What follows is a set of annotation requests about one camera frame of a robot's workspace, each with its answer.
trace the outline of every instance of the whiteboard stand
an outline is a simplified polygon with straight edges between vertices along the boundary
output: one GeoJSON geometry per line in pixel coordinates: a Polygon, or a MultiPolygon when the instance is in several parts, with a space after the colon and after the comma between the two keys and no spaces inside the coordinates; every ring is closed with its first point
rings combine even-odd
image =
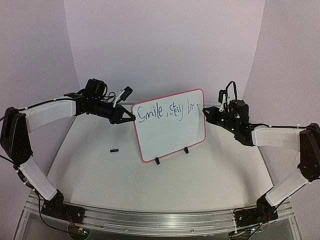
{"type": "MultiPolygon", "coordinates": [[[[183,149],[183,151],[185,152],[185,154],[188,154],[188,153],[189,153],[188,147],[186,146],[186,147],[183,149]]],[[[160,160],[159,160],[158,157],[156,157],[156,158],[154,159],[154,161],[155,161],[155,163],[156,163],[157,165],[160,164],[160,160]]]]}

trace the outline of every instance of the zip tie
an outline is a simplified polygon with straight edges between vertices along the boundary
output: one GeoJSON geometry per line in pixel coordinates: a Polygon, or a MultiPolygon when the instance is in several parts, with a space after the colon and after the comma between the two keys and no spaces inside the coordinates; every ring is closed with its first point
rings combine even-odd
{"type": "Polygon", "coordinates": [[[236,225],[236,219],[234,217],[234,211],[231,210],[231,216],[232,216],[232,220],[233,220],[233,225],[234,225],[234,233],[237,234],[238,231],[237,231],[237,225],[236,225]]]}

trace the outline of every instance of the black mounting bracket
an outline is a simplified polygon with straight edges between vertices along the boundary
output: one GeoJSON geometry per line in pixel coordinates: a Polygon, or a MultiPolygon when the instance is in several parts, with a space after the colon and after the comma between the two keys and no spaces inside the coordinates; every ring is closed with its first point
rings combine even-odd
{"type": "Polygon", "coordinates": [[[298,168],[302,175],[312,181],[320,177],[320,127],[311,123],[300,132],[300,163],[298,168]]]}
{"type": "Polygon", "coordinates": [[[61,219],[74,224],[81,224],[84,220],[85,209],[83,207],[65,204],[63,194],[57,190],[57,194],[50,201],[45,200],[41,209],[43,215],[61,219]]]}
{"type": "Polygon", "coordinates": [[[256,201],[256,207],[235,210],[233,217],[238,227],[245,227],[276,220],[278,213],[276,207],[268,203],[266,194],[264,194],[256,201]]]}

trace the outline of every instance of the red whiteboard frame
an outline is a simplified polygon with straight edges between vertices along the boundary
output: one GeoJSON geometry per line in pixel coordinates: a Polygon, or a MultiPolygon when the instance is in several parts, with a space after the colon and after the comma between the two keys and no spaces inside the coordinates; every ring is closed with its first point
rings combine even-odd
{"type": "MultiPolygon", "coordinates": [[[[134,114],[134,106],[135,105],[138,105],[138,104],[144,104],[144,103],[148,103],[148,102],[151,102],[151,101],[155,101],[155,100],[159,100],[159,99],[165,99],[165,98],[168,98],[168,97],[172,97],[172,96],[176,96],[176,95],[180,95],[180,94],[186,94],[186,93],[190,93],[190,92],[193,92],[193,91],[197,91],[197,90],[201,90],[202,92],[202,97],[203,97],[203,107],[205,107],[205,92],[202,90],[202,88],[196,88],[196,89],[192,89],[192,90],[189,90],[189,91],[183,91],[183,92],[179,92],[179,93],[174,93],[174,94],[170,94],[170,95],[166,95],[166,96],[162,96],[162,97],[157,97],[157,98],[154,98],[154,99],[151,99],[151,100],[146,100],[146,101],[141,101],[141,102],[137,102],[137,103],[134,103],[132,106],[131,106],[131,113],[134,114]]],[[[205,115],[203,114],[203,121],[204,121],[204,139],[200,142],[197,142],[195,144],[192,144],[190,146],[187,146],[188,148],[192,147],[192,146],[195,146],[197,144],[200,144],[202,143],[204,140],[206,140],[207,138],[207,130],[206,130],[206,117],[205,115]]],[[[140,156],[141,156],[141,159],[144,163],[150,163],[150,162],[153,162],[155,161],[155,159],[152,159],[152,160],[149,160],[149,161],[145,161],[144,158],[143,158],[143,155],[142,155],[142,151],[141,151],[141,145],[140,145],[140,141],[139,141],[139,137],[138,137],[138,131],[137,131],[137,126],[136,126],[136,121],[133,122],[133,125],[134,125],[134,131],[135,131],[135,136],[136,136],[136,139],[138,141],[138,146],[139,146],[139,151],[140,151],[140,156]]],[[[173,151],[173,152],[170,152],[166,155],[163,155],[163,156],[159,156],[158,158],[161,159],[163,157],[166,157],[166,156],[169,156],[171,154],[174,154],[174,153],[177,153],[177,152],[180,152],[180,151],[183,151],[184,148],[182,149],[179,149],[177,151],[173,151]]]]}

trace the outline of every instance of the black stand clip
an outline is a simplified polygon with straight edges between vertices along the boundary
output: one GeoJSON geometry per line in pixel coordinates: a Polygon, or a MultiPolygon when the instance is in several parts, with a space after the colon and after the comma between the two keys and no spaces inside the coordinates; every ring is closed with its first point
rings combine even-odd
{"type": "Polygon", "coordinates": [[[155,160],[155,163],[156,163],[157,165],[160,164],[160,161],[159,161],[159,158],[158,158],[158,157],[156,157],[154,160],[155,160]]]}

